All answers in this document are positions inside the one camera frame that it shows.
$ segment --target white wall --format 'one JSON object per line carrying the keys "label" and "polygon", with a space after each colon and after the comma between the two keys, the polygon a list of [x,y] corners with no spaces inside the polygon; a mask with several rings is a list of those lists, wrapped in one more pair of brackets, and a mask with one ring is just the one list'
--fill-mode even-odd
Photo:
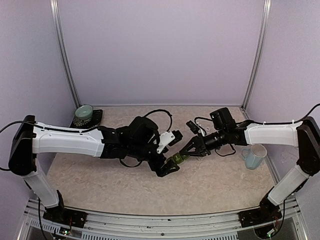
{"label": "white wall", "polygon": [[241,105],[263,0],[58,3],[82,103]]}
{"label": "white wall", "polygon": [[[248,106],[257,121],[290,121],[320,103],[320,1],[273,0],[256,84]],[[320,109],[311,114],[320,125]],[[293,147],[270,146],[283,177],[297,162]],[[297,193],[311,240],[319,239],[320,173]]]}
{"label": "white wall", "polygon": [[[0,129],[35,115],[36,120],[67,126],[74,111],[57,37],[46,0],[0,0]],[[18,126],[0,134],[0,166],[8,168]],[[53,154],[39,155],[47,171]],[[0,239],[11,240],[30,191],[21,177],[0,171]]]}

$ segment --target marble-patterned surface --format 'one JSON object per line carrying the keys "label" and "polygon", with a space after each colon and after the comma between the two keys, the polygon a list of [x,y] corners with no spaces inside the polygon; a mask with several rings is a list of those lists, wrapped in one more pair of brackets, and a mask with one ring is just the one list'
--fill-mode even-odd
{"label": "marble-patterned surface", "polygon": [[[128,125],[135,116],[143,116],[154,109],[166,109],[173,117],[172,130],[179,129],[183,140],[165,155],[178,152],[194,134],[186,122],[196,116],[209,117],[218,109],[209,106],[128,106],[103,107],[102,125],[118,128]],[[237,107],[230,107],[237,122],[244,117]],[[169,118],[157,112],[149,116],[167,129]],[[211,122],[201,121],[207,132],[214,132]],[[265,162],[256,170],[246,169],[241,147],[235,155],[220,157],[215,152],[200,158],[191,157],[180,170],[165,177],[157,177],[144,162],[136,168],[126,168],[117,159],[100,159],[85,155],[58,153],[48,178],[62,193],[66,206],[109,213],[135,215],[206,214],[254,207],[274,185]],[[231,149],[224,146],[221,154]],[[124,160],[135,165],[132,158]]]}

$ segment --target light blue mug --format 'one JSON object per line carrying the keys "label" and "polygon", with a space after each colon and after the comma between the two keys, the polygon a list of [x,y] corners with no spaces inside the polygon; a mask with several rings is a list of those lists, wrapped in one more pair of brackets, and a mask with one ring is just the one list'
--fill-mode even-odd
{"label": "light blue mug", "polygon": [[267,149],[261,144],[255,144],[250,148],[243,149],[241,155],[245,160],[246,168],[255,170],[267,156]]}

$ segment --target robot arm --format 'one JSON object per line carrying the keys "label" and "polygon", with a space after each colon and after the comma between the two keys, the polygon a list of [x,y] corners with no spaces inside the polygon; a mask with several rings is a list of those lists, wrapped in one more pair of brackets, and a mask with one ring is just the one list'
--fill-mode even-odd
{"label": "robot arm", "polygon": [[251,120],[236,123],[226,107],[212,112],[210,116],[217,132],[203,136],[198,133],[197,125],[189,121],[187,125],[198,135],[179,152],[181,155],[203,157],[226,144],[299,147],[296,166],[263,197],[259,208],[239,213],[243,227],[273,221],[275,217],[281,218],[279,204],[301,189],[310,176],[320,171],[320,130],[315,120],[306,117],[292,124],[257,124]]}
{"label": "robot arm", "polygon": [[59,191],[51,187],[37,160],[40,153],[83,154],[101,159],[132,157],[147,161],[158,177],[180,168],[163,153],[182,139],[179,131],[158,132],[149,118],[137,116],[129,126],[117,129],[99,126],[94,129],[57,127],[35,122],[35,116],[24,119],[12,141],[9,169],[23,178],[45,206],[44,218],[53,222],[83,228],[86,213],[64,207]]}

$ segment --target bowl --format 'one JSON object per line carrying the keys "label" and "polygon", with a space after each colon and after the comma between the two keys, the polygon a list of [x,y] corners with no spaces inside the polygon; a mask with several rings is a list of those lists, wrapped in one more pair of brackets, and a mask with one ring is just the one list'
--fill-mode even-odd
{"label": "bowl", "polygon": [[77,110],[75,110],[74,115],[80,120],[88,120],[91,118],[94,112],[94,107],[91,105],[82,105]]}

